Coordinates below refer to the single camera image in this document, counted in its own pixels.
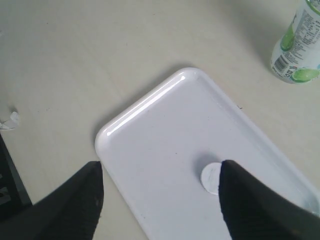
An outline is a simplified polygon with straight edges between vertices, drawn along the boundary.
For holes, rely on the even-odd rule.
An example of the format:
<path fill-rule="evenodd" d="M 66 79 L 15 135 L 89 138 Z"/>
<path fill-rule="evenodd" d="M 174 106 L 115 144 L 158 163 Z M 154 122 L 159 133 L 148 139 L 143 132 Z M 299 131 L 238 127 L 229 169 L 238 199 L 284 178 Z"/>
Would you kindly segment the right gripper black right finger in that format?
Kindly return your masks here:
<path fill-rule="evenodd" d="M 318 240 L 320 218 L 267 187 L 233 160 L 221 163 L 218 196 L 233 240 Z"/>

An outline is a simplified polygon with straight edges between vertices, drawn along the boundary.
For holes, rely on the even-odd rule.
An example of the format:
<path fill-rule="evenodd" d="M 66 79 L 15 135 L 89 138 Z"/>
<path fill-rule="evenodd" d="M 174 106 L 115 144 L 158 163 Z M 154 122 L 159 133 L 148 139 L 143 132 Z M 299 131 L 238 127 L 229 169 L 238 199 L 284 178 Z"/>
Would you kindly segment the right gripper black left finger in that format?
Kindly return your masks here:
<path fill-rule="evenodd" d="M 2 240 L 91 240 L 104 204 L 102 164 L 90 161 L 35 205 L 0 223 Z"/>

